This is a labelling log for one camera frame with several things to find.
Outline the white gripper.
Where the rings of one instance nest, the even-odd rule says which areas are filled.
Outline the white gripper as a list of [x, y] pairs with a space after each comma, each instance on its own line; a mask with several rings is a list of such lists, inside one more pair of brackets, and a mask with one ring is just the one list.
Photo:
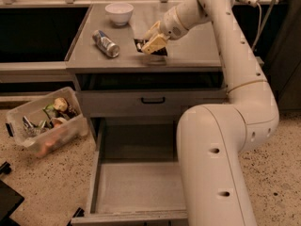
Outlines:
[[196, 25], [207, 22], [208, 14], [198, 0], [183, 0], [145, 33], [143, 39], [147, 42], [142, 46], [142, 52], [150, 55], [163, 49], [168, 40], [178, 40]]

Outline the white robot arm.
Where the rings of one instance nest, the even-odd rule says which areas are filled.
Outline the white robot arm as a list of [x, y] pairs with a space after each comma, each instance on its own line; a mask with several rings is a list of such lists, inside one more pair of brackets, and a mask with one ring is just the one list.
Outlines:
[[276, 131], [274, 94], [233, 13], [234, 0], [184, 0], [145, 34], [152, 54], [198, 24], [211, 23], [228, 100], [187, 109], [177, 153], [189, 226], [257, 226], [239, 154]]

